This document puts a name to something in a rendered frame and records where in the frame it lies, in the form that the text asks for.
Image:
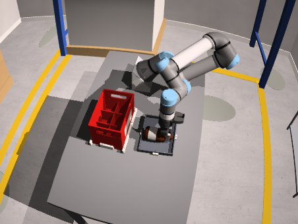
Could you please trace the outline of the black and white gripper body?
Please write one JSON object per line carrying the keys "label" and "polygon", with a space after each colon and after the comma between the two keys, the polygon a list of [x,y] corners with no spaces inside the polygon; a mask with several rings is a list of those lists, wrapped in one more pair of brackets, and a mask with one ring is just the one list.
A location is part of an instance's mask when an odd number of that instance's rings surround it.
{"label": "black and white gripper body", "polygon": [[[160,109],[158,109],[160,111]],[[175,115],[175,116],[174,116]],[[160,135],[167,136],[169,132],[169,128],[173,123],[182,124],[185,118],[185,114],[181,112],[174,112],[172,115],[164,115],[163,113],[159,114],[158,124],[160,125]]]}

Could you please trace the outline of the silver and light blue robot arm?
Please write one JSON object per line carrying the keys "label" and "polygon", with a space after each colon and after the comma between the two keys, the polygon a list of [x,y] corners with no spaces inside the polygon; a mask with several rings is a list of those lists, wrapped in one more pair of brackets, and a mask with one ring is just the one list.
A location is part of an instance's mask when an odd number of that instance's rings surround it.
{"label": "silver and light blue robot arm", "polygon": [[[197,57],[214,48],[213,55],[184,68]],[[232,69],[238,62],[239,56],[228,37],[219,32],[209,32],[176,55],[163,51],[149,60],[138,62],[136,71],[145,82],[150,82],[161,74],[170,89],[162,92],[160,111],[164,115],[172,115],[176,105],[190,92],[189,83],[192,79],[219,67]]]}

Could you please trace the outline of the red plastic crate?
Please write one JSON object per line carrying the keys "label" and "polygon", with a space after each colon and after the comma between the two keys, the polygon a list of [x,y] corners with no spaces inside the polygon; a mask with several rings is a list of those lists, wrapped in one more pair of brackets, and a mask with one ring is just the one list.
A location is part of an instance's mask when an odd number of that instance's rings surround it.
{"label": "red plastic crate", "polygon": [[[111,94],[127,98],[116,98]],[[107,144],[114,149],[122,150],[133,114],[134,94],[103,89],[88,124],[92,143]],[[124,133],[124,129],[127,133]]]}

